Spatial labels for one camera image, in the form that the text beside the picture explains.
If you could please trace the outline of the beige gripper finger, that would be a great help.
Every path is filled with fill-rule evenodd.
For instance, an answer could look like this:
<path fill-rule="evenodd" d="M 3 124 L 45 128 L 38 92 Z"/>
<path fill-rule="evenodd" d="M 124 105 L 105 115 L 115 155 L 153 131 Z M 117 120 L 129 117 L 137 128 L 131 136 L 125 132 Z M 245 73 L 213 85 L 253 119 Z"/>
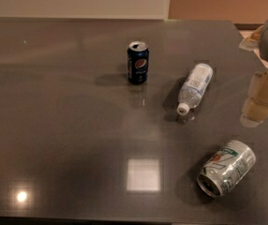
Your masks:
<path fill-rule="evenodd" d="M 255 128 L 268 118 L 268 69 L 256 72 L 250 82 L 240 123 L 245 128 Z"/>
<path fill-rule="evenodd" d="M 263 26 L 261 25 L 257 29 L 255 29 L 249 36 L 244 38 L 240 42 L 239 48 L 249 52 L 257 50 L 260 46 L 262 29 Z"/>

